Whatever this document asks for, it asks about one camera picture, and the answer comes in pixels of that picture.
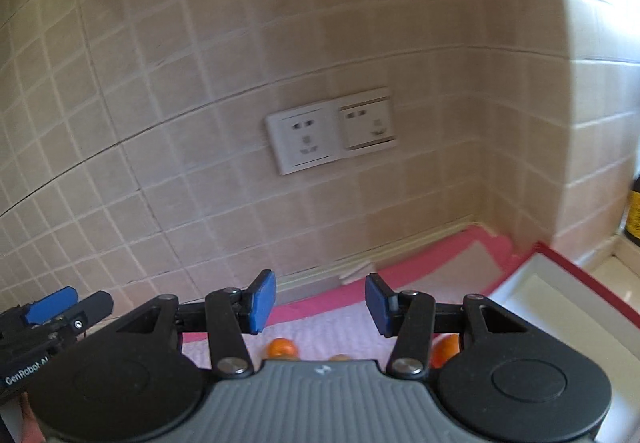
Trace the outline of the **person's left hand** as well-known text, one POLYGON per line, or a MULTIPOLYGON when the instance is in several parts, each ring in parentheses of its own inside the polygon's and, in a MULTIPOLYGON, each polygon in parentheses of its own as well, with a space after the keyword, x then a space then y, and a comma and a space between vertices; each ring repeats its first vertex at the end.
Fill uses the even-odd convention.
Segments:
POLYGON ((28 395, 23 393, 20 396, 20 405, 22 410, 22 443, 44 443, 46 438, 40 430, 37 419, 29 405, 28 395))

